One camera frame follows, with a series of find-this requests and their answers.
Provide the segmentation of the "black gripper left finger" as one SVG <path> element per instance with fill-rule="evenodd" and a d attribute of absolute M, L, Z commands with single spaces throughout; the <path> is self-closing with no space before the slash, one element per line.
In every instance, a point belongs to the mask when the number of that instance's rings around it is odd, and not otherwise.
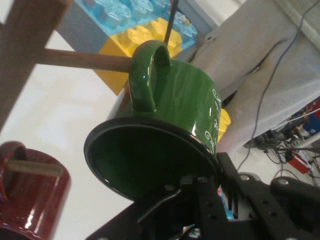
<path fill-rule="evenodd" d="M 199 229 L 201 240 L 228 240 L 228 220 L 213 177 L 187 175 L 177 185 L 157 188 L 135 201 L 88 236 L 89 240 L 189 239 Z"/>

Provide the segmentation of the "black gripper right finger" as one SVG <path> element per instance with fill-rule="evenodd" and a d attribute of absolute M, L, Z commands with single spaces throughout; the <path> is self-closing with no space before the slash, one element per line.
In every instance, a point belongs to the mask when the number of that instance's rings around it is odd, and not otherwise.
<path fill-rule="evenodd" d="M 227 205 L 239 222 L 257 222 L 267 240 L 318 240 L 320 190 L 291 177 L 267 185 L 249 173 L 238 173 L 228 154 L 216 155 Z"/>

